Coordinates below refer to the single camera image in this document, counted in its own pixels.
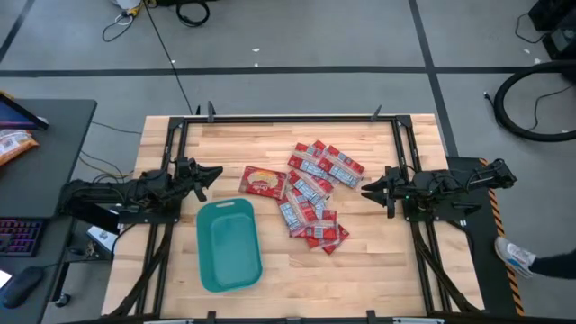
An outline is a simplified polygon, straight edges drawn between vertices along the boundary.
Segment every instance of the sneaker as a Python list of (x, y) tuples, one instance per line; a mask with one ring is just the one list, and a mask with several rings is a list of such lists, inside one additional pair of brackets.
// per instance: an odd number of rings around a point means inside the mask
[(515, 245), (505, 238), (496, 238), (496, 241), (494, 241), (494, 247), (498, 257), (507, 265), (514, 268), (517, 273), (521, 274), (525, 278), (530, 278), (534, 275), (534, 273), (530, 271), (530, 266), (536, 259), (534, 253)]

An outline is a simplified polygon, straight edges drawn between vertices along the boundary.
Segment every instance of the person's foot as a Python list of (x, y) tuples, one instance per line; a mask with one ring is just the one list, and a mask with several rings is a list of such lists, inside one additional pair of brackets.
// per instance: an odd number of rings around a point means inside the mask
[(530, 271), (530, 266), (536, 259), (534, 253), (515, 245), (505, 238), (496, 238), (496, 241), (494, 241), (494, 247), (498, 257), (507, 265), (514, 268), (517, 273), (526, 278), (530, 278), (534, 275), (534, 273)]

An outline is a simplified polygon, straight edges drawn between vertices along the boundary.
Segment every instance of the black desk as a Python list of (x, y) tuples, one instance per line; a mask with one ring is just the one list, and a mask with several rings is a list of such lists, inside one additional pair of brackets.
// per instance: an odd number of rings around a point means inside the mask
[[(94, 100), (17, 100), (32, 113), (45, 117), (49, 129), (35, 131), (40, 146), (0, 166), (0, 215), (53, 215), (60, 187), (70, 180), (95, 112)], [(70, 217), (49, 220), (36, 257), (1, 257), (0, 268), (17, 274), (27, 266), (61, 262), (75, 222)], [(45, 270), (44, 279), (24, 305), (8, 310), (0, 304), (0, 322), (40, 323), (54, 292), (60, 266)]]

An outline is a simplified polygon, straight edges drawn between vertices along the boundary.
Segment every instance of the black metal frame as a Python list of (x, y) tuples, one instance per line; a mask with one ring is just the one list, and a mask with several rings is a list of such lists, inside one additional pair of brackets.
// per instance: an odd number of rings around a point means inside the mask
[[(172, 156), (172, 146), (174, 143), (174, 138), (176, 135), (176, 130), (180, 130), (180, 140), (178, 144), (178, 151), (177, 156), (183, 157), (185, 153), (185, 145), (186, 145), (186, 135), (188, 132), (188, 128), (192, 124), (202, 124), (202, 123), (242, 123), (242, 122), (389, 122), (392, 127), (392, 132), (394, 136), (394, 142), (396, 146), (396, 153), (398, 155), (398, 160), (400, 164), (400, 168), (402, 170), (402, 175), (408, 179), (408, 167), (407, 167), (407, 160), (404, 153), (404, 148), (402, 145), (402, 138), (401, 138), (401, 129), (405, 129), (408, 135), (408, 142), (409, 142), (409, 149), (410, 149), (410, 157), (412, 159), (412, 163), (414, 169), (416, 171), (421, 170), (421, 164), (419, 160), (419, 153), (416, 147), (416, 139), (414, 136), (414, 130), (412, 129), (412, 122), (409, 115), (384, 115), (380, 116), (376, 112), (374, 115), (369, 114), (362, 114), (362, 115), (261, 115), (261, 116), (220, 116), (215, 115), (215, 111), (209, 108), (209, 115), (208, 116), (194, 116), (194, 117), (172, 117), (168, 123), (168, 133), (166, 135), (166, 144), (164, 149), (164, 156), (162, 160), (162, 168), (167, 169), (168, 164), (170, 162)], [(421, 240), (423, 241), (419, 224), (416, 222), (409, 223), (412, 236), (414, 238), (414, 245), (415, 249), (418, 252), (419, 249), (417, 248), (418, 242)], [(173, 231), (173, 224), (167, 224), (165, 228), (164, 238), (163, 241), (166, 240), (168, 247), (166, 249), (169, 251), (169, 246), (171, 244), (171, 237)], [(430, 255), (436, 260), (437, 264), (439, 265), (439, 269), (442, 269), (441, 258), (439, 254), (439, 248), (437, 244), (437, 236), (436, 231), (434, 229), (434, 224), (432, 221), (426, 223), (427, 228), (427, 236), (428, 236), (428, 244), (430, 245)], [(148, 234), (148, 243), (147, 249), (144, 259), (143, 265), (143, 273), (145, 271), (149, 271), (150, 261), (153, 259), (153, 251), (155, 249), (156, 240), (158, 236), (158, 225), (153, 224), (150, 225), (150, 231)], [(158, 270), (158, 278), (157, 278), (157, 286), (156, 292), (154, 296), (154, 310), (153, 314), (156, 316), (160, 315), (160, 311), (162, 308), (162, 301), (164, 298), (164, 286), (166, 281), (166, 274), (167, 274), (167, 261), (168, 261), (169, 253), (166, 253), (165, 256), (162, 257), (162, 260), (159, 265)], [(422, 295), (424, 299), (424, 304), (426, 308), (426, 313), (430, 314), (435, 311), (434, 303), (432, 300), (432, 292), (430, 289), (430, 282), (428, 279), (428, 271), (426, 268), (426, 259), (422, 256), (421, 253), (416, 254), (417, 262), (418, 262), (418, 274), (420, 285), (422, 288)], [(443, 311), (451, 311), (450, 307), (450, 298), (448, 293), (440, 281), (438, 281), (438, 286), (440, 289), (440, 297), (442, 301), (442, 310)], [(141, 294), (137, 300), (137, 307), (136, 307), (136, 315), (142, 315), (144, 313), (144, 305), (146, 303), (147, 298), (147, 287), (144, 285)], [(340, 319), (345, 322), (355, 322), (356, 320), (360, 319)]]

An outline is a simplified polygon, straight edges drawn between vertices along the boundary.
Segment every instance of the orange and black hazard tape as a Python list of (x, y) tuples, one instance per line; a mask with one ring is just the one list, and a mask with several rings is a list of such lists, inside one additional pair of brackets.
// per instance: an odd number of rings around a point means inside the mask
[[(484, 158), (480, 159), (480, 163), (483, 166), (488, 165), (488, 161)], [(492, 206), (494, 222), (496, 222), (496, 231), (498, 232), (498, 235), (505, 238), (506, 232), (504, 231), (502, 219), (500, 218), (500, 209), (498, 208), (498, 201), (496, 200), (496, 193), (494, 192), (494, 189), (488, 189), (488, 196), (490, 197), (490, 205)], [(516, 313), (520, 316), (524, 316), (524, 307), (522, 307), (522, 300), (520, 299), (520, 292), (518, 291), (516, 273), (510, 265), (506, 265), (506, 272), (508, 273), (508, 281), (510, 282), (510, 288), (512, 289), (512, 298), (514, 299), (514, 304), (516, 305)]]

